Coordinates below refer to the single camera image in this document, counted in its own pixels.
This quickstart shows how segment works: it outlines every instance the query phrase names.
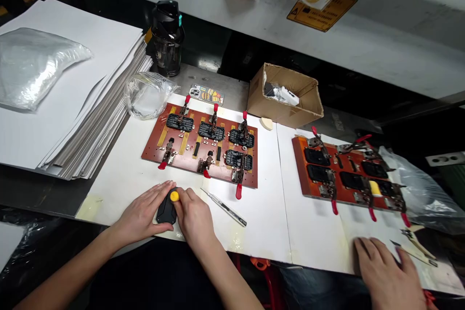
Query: hand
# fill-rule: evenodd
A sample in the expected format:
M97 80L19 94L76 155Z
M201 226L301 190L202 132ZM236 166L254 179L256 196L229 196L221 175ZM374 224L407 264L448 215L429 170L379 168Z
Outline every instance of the hand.
M376 238L355 239L360 271L372 297L375 310L425 310L426 301L417 269L403 249L397 253L400 269L393 255Z
M174 202L179 226L192 251L200 257L208 253L215 243L219 244L213 231L210 207L188 188L178 188L179 201Z
M120 219L107 229L111 240L122 248L152 235L173 231L169 223L154 224L152 221L168 191L175 186L173 181L157 184L132 201Z

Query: stack of white paper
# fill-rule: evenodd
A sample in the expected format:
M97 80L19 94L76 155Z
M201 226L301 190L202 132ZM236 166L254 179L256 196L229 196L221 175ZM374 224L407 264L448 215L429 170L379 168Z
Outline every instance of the stack of white paper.
M0 163L90 178L126 113L125 82L152 65L142 30L56 0L36 2L0 34L21 27L79 42L94 58L66 69L35 112L0 107Z

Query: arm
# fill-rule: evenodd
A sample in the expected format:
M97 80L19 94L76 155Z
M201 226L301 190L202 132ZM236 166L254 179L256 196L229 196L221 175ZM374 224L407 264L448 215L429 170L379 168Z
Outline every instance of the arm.
M174 207L179 226L224 307L229 310L263 309L215 236L210 207L191 188L186 191L179 188L178 193L180 201L174 202Z
M157 233L173 230L169 223L152 223L173 181L158 184L136 198L121 218L103 231L76 257L24 298L16 310L65 309L87 282L119 249Z
M372 297L374 310L434 310L427 306L417 269L403 249L397 253L402 262L398 267L393 255L380 240L355 240L360 271Z

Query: crumpled plastic bag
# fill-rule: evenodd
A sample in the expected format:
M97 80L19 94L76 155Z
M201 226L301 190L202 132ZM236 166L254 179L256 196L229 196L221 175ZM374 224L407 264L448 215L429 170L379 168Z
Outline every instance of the crumpled plastic bag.
M0 104L36 110L63 70L92 57L87 47L45 31L0 35Z
M165 110L168 98L179 87L158 73L136 73L124 87L127 111L139 120L154 119Z
M406 186L401 191L412 222L451 235L465 233L465 212L433 178L384 146L379 148L379 154L390 168L396 169L389 172L389 179Z

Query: white object in box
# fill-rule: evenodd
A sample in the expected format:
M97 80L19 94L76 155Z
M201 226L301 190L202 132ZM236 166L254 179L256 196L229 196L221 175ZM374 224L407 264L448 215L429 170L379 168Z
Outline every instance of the white object in box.
M300 98L293 94L291 91L286 89L284 86L281 86L281 96L292 106L299 104Z

